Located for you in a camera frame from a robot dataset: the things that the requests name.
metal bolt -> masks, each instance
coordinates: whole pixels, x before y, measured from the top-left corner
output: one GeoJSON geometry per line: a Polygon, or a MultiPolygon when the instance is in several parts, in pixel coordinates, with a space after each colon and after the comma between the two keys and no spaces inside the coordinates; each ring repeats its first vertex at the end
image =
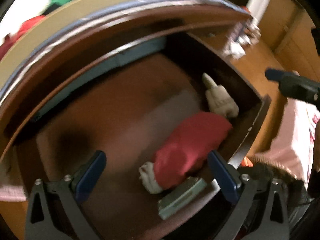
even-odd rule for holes
{"type": "Polygon", "coordinates": [[[42,183],[42,179],[36,179],[35,184],[40,185],[42,183]]]}
{"type": "Polygon", "coordinates": [[[248,174],[244,173],[244,174],[241,175],[241,178],[244,181],[248,181],[250,179],[250,176],[248,174]]]}
{"type": "Polygon", "coordinates": [[[68,182],[68,181],[70,181],[71,180],[71,175],[66,175],[66,176],[64,176],[64,181],[66,181],[66,182],[68,182]]]}
{"type": "Polygon", "coordinates": [[[274,178],[274,179],[272,180],[272,184],[278,185],[278,184],[280,184],[280,183],[281,183],[281,180],[280,180],[280,179],[274,178]]]}

beige glove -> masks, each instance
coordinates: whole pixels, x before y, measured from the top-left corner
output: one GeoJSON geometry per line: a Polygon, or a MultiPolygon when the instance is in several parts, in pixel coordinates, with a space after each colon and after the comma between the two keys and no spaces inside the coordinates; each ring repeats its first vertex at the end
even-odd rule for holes
{"type": "Polygon", "coordinates": [[[206,73],[202,75],[202,81],[207,88],[205,96],[210,112],[222,115],[226,118],[235,118],[239,114],[239,107],[222,85],[217,85],[206,73]]]}

wooden floor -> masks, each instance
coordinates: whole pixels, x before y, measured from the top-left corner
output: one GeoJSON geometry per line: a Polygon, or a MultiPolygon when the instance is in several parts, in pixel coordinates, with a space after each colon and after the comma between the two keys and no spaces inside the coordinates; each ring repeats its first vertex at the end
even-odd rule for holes
{"type": "MultiPolygon", "coordinates": [[[[286,102],[285,98],[279,94],[278,85],[269,82],[264,76],[264,71],[267,67],[283,68],[262,41],[246,49],[244,57],[239,60],[232,59],[231,62],[262,96],[269,94],[272,98],[265,122],[248,154],[253,155],[269,148],[271,140],[277,135],[286,102]]],[[[24,235],[26,209],[27,202],[0,202],[0,213],[19,240],[22,240],[24,235]]]]}

open drawer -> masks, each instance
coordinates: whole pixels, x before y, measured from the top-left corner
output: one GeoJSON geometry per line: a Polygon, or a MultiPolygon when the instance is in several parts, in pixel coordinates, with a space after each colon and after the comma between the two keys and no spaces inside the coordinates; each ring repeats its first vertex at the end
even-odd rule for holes
{"type": "Polygon", "coordinates": [[[247,14],[216,5],[152,10],[136,12],[119,21],[121,26],[96,26],[61,44],[29,70],[0,109],[4,151],[16,150],[28,193],[35,179],[59,180],[95,150],[106,153],[107,167],[82,204],[105,239],[160,239],[219,191],[204,165],[198,176],[209,183],[206,189],[163,221],[157,210],[163,195],[150,195],[139,181],[138,167],[151,160],[173,129],[208,111],[203,72],[239,106],[233,130],[218,149],[235,167],[270,104],[217,51],[188,33],[216,26],[232,30],[247,14]],[[196,13],[201,17],[193,19],[196,13]]]}

beige edge banding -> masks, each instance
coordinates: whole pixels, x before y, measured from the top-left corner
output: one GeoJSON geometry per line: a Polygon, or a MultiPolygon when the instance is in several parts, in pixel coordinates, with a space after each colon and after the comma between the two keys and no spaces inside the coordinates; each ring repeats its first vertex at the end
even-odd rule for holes
{"type": "Polygon", "coordinates": [[[74,0],[49,14],[23,36],[0,61],[0,88],[31,52],[53,34],[95,11],[130,0],[74,0]]]}

